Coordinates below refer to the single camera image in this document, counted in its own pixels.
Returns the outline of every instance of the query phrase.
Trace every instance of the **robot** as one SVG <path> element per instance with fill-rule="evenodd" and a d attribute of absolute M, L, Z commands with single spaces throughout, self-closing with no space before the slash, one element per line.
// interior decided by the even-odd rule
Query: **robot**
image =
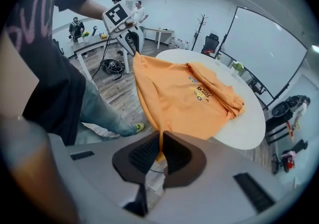
<path fill-rule="evenodd" d="M 103 13 L 102 20 L 110 38 L 116 39 L 130 55 L 135 56 L 135 50 L 129 43 L 129 37 L 133 39 L 136 51 L 141 53 L 144 35 L 132 15 L 126 6 L 119 2 Z"/>

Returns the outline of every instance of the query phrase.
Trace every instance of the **orange t-shirt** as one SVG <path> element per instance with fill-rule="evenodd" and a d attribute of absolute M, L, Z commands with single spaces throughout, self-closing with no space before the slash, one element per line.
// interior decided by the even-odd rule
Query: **orange t-shirt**
<path fill-rule="evenodd" d="M 232 86 L 201 63 L 174 64 L 136 53 L 133 69 L 144 113 L 161 134 L 167 130 L 207 140 L 245 111 Z"/>

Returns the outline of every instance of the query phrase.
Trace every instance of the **coat rack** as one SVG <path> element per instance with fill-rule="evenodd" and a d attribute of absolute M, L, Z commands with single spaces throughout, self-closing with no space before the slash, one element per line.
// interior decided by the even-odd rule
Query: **coat rack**
<path fill-rule="evenodd" d="M 201 32 L 200 32 L 201 27 L 206 25 L 205 20 L 206 20 L 207 18 L 209 18 L 209 17 L 205 17 L 205 15 L 202 15 L 202 14 L 201 14 L 201 20 L 198 19 L 198 21 L 199 21 L 199 29 L 198 29 L 198 31 L 196 31 L 196 33 L 195 33 L 195 36 L 194 36 L 194 37 L 195 37 L 195 41 L 194 41 L 194 44 L 193 44 L 193 47 L 192 47 L 191 50 L 194 49 L 195 44 L 196 44 L 196 41 L 197 41 L 197 39 L 198 39 L 198 35 L 201 33 Z"/>

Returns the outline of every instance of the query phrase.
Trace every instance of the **cable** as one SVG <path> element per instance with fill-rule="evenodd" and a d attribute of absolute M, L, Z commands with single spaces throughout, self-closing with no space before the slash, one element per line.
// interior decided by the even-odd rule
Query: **cable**
<path fill-rule="evenodd" d="M 159 172 L 159 171 L 155 171 L 155 170 L 152 170 L 150 169 L 152 172 L 155 172 L 155 173 L 160 173 L 160 174 L 163 174 L 164 172 Z"/>
<path fill-rule="evenodd" d="M 109 48 L 110 40 L 111 40 L 111 38 L 109 37 L 108 40 L 106 41 L 106 46 L 105 46 L 105 49 L 104 49 L 104 53 L 103 53 L 102 60 L 101 60 L 101 62 L 100 62 L 100 66 L 99 66 L 98 70 L 94 73 L 94 75 L 92 76 L 91 82 L 93 81 L 93 79 L 94 79 L 94 77 L 96 76 L 96 74 L 98 73 L 98 71 L 101 69 L 102 63 L 103 63 L 104 58 L 105 58 L 105 54 L 107 53 L 108 48 Z"/>

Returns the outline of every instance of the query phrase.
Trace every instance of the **whiteboard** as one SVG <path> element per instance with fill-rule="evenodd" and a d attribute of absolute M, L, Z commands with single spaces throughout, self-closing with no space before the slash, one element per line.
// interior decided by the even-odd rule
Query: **whiteboard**
<path fill-rule="evenodd" d="M 273 97 L 287 85 L 307 52 L 284 28 L 240 7 L 223 47 L 223 52 L 242 62 Z"/>

